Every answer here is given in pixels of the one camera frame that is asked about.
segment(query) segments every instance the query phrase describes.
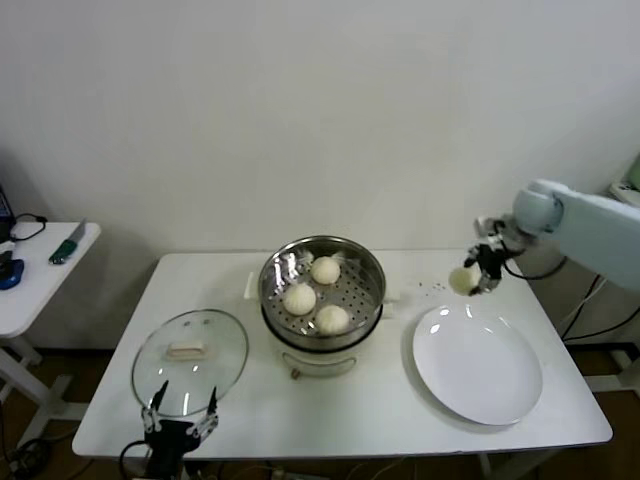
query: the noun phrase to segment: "floor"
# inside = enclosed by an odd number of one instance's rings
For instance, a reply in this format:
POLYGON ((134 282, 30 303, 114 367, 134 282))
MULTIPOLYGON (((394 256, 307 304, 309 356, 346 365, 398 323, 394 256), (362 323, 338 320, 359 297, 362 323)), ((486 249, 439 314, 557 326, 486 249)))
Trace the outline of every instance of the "floor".
MULTIPOLYGON (((45 356, 41 365, 32 367, 31 370, 47 384, 51 384, 60 373, 72 373, 74 381, 66 399, 88 402, 109 363, 109 358, 110 356, 105 353, 83 356, 48 355, 45 356)), ((575 354, 574 359, 584 374, 614 373, 617 369, 605 354, 581 352, 575 354)), ((598 394, 596 397, 614 429, 613 440, 605 445, 564 450, 543 464, 536 472, 525 477, 525 480, 565 478, 626 480, 640 476, 640 400, 628 392, 598 394)), ((3 410, 7 449, 10 450, 15 447, 36 408, 20 393, 14 392, 7 399, 3 410)), ((45 434, 61 436, 69 432, 73 426, 72 423, 54 422, 49 425, 45 434)), ((87 460, 72 453, 71 439, 72 437, 69 436, 53 445, 52 457, 46 469, 34 478, 65 480, 86 468, 87 460)), ((507 459, 508 455, 492 457, 492 461, 500 462, 507 459)), ((228 462, 223 466, 221 477, 223 480, 268 479, 269 465, 267 462, 228 462)), ((400 462, 397 459, 275 462, 275 465, 271 466, 280 465, 289 472, 307 473, 331 479, 345 479, 351 473, 349 480, 371 480, 385 467, 390 468, 377 476, 376 480, 482 478, 475 456, 420 457, 400 462)), ((202 478, 215 479, 219 468, 220 465, 217 463, 209 464, 203 468, 202 478)), ((2 462, 0 479, 8 478, 6 475, 8 475, 8 468, 6 463, 2 462)), ((120 476, 113 462, 95 461, 74 478, 114 480, 120 476)))

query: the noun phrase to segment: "pot handle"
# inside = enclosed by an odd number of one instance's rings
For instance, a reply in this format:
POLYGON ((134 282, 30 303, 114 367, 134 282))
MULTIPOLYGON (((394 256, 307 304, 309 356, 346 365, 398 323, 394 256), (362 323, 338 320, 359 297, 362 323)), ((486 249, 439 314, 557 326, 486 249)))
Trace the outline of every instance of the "pot handle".
POLYGON ((393 287, 387 286, 384 299, 382 300, 382 318, 381 320, 388 320, 393 318, 395 304, 400 301, 400 292, 393 287))
POLYGON ((258 300, 258 281, 255 272, 249 272, 243 297, 245 300, 258 300))

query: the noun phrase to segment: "blue object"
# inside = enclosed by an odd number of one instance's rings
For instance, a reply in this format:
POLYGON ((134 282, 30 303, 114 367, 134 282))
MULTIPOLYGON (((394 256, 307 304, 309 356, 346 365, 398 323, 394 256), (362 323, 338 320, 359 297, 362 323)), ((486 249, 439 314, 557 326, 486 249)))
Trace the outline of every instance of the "blue object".
POLYGON ((0 290, 9 290, 19 284, 22 280, 22 272, 24 272, 24 261, 11 260, 11 274, 0 280, 0 290))

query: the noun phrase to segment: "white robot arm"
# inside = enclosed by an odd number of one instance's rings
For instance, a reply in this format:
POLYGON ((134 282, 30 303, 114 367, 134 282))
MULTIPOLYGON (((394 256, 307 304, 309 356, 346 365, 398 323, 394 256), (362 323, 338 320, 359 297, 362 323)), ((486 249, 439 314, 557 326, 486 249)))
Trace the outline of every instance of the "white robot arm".
MULTIPOLYGON (((477 263, 480 276, 464 277, 465 293, 493 290, 504 263, 523 253, 536 239, 551 243, 576 263, 618 286, 640 291, 640 210, 567 186, 536 180, 521 190, 513 214, 479 218, 476 231, 482 243, 469 251, 465 267, 477 263)), ((461 273, 451 284, 460 292, 461 273)))

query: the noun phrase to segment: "white table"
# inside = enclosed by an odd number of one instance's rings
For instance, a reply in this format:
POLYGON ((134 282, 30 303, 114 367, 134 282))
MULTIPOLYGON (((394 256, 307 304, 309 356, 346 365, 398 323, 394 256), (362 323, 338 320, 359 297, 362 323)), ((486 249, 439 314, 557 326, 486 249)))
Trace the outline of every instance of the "white table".
MULTIPOLYGON (((429 393, 409 347, 420 313, 454 296, 447 284, 462 250, 375 252, 399 301, 381 320, 358 365, 339 377, 294 381, 270 346, 256 302, 243 299, 250 272, 267 253, 167 255, 120 340, 73 441, 76 454, 117 458, 143 436, 140 405, 130 384, 136 352, 171 317, 221 308, 249 336, 249 357, 237 384, 219 402, 220 425, 188 458, 318 458, 445 455, 555 449, 608 441, 611 427, 546 314, 524 281, 507 278, 492 294, 473 298, 499 311, 529 339, 543 369, 537 406, 521 422, 488 427, 463 420, 429 393)), ((145 449, 132 449, 132 456, 145 449)), ((550 455, 525 452, 493 472, 516 478, 550 455)))
MULTIPOLYGON (((31 222, 18 223, 13 233, 24 237, 36 231, 39 225, 31 222)), ((40 405, 20 440, 21 444, 38 437, 49 420, 81 420, 86 411, 86 404, 62 400, 62 394, 71 382, 70 375, 60 375, 49 389, 29 373, 27 365, 38 364, 42 358, 19 336, 31 326, 100 235, 100 227, 95 223, 88 223, 85 235, 69 261, 64 265, 49 265, 51 254, 77 226, 78 223, 47 223, 47 228, 42 233, 27 241, 18 242, 13 258, 24 260, 22 280, 15 287, 0 291, 0 339, 3 339, 3 345, 9 346, 22 357, 18 362, 0 349, 0 376, 7 381, 0 392, 0 399, 4 401, 11 388, 15 387, 40 405)))

